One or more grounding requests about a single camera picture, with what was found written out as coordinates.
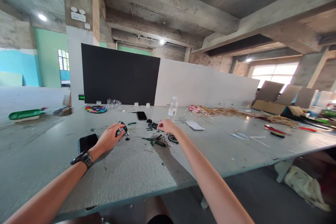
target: smartphone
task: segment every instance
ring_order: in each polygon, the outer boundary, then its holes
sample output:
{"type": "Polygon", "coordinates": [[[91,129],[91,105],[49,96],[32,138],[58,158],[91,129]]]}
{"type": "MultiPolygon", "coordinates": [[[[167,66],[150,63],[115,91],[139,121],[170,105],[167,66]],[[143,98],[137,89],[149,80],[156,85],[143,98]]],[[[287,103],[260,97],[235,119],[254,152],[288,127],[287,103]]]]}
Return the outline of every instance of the smartphone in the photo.
{"type": "Polygon", "coordinates": [[[136,114],[138,116],[138,120],[140,120],[140,121],[147,120],[147,116],[146,116],[145,112],[138,111],[136,114]]]}
{"type": "Polygon", "coordinates": [[[92,135],[80,138],[78,141],[79,153],[82,153],[83,151],[88,151],[93,146],[95,146],[97,142],[98,142],[98,137],[96,134],[92,134],[92,135]]]}

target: white paper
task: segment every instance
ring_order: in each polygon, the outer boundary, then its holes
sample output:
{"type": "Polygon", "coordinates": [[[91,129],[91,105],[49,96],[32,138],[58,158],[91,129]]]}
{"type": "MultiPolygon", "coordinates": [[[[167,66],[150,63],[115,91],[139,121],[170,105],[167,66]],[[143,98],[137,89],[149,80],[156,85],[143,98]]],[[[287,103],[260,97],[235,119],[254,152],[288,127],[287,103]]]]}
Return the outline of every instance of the white paper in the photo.
{"type": "Polygon", "coordinates": [[[199,126],[195,121],[186,121],[185,123],[188,124],[194,130],[205,130],[205,128],[199,126]]]}

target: black panel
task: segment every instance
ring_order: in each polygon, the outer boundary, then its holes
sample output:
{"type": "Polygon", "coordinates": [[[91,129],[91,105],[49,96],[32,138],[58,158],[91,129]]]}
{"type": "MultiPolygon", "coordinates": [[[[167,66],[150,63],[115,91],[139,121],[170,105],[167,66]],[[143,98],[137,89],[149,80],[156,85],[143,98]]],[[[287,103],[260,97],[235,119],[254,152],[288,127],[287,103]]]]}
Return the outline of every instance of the black panel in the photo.
{"type": "Polygon", "coordinates": [[[233,53],[249,48],[254,48],[257,46],[263,46],[266,44],[271,44],[273,43],[273,40],[270,38],[267,38],[261,34],[257,34],[251,37],[247,37],[241,40],[238,40],[236,42],[232,42],[227,45],[223,45],[221,47],[217,47],[215,49],[209,50],[208,54],[210,57],[213,56],[218,56],[222,54],[227,54],[227,53],[233,53]]]}
{"type": "Polygon", "coordinates": [[[82,44],[86,103],[154,105],[160,58],[82,44]]]}

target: forearm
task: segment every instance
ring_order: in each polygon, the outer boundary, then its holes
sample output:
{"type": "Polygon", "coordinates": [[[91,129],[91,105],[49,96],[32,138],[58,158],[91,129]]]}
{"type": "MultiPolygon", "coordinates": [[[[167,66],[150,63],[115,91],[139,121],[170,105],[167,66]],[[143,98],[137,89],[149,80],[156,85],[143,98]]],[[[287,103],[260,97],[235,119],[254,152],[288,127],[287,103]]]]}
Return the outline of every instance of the forearm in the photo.
{"type": "Polygon", "coordinates": [[[253,223],[228,185],[184,132],[178,129],[174,135],[189,161],[216,222],[253,223]]]}
{"type": "MultiPolygon", "coordinates": [[[[90,154],[94,160],[99,157],[96,152],[90,154]]],[[[51,223],[86,170],[87,166],[83,162],[69,167],[24,204],[5,224],[51,223]]]]}

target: table surface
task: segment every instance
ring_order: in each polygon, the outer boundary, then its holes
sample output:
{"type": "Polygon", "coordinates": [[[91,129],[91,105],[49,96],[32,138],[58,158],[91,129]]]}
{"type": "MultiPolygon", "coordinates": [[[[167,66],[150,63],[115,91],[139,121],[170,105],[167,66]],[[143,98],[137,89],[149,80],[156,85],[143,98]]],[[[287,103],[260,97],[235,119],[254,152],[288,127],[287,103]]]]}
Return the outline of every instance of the table surface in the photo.
{"type": "MultiPolygon", "coordinates": [[[[93,133],[100,136],[118,121],[137,122],[128,126],[130,140],[125,141],[123,137],[104,159],[88,170],[62,206],[57,221],[195,185],[180,145],[153,147],[141,138],[150,137],[154,131],[147,131],[148,124],[130,113],[144,111],[158,123],[167,117],[168,109],[131,105],[123,105],[123,109],[124,112],[109,109],[103,114],[92,114],[82,108],[10,157],[0,160],[0,223],[70,166],[70,160],[78,155],[79,138],[93,133]]],[[[291,134],[280,139],[270,135],[264,121],[253,118],[209,118],[179,107],[176,120],[222,177],[336,146],[336,136],[329,133],[273,125],[291,134]],[[193,130],[182,123],[184,119],[197,122],[205,130],[193,130]],[[235,130],[250,140],[232,136],[235,130]]]]}

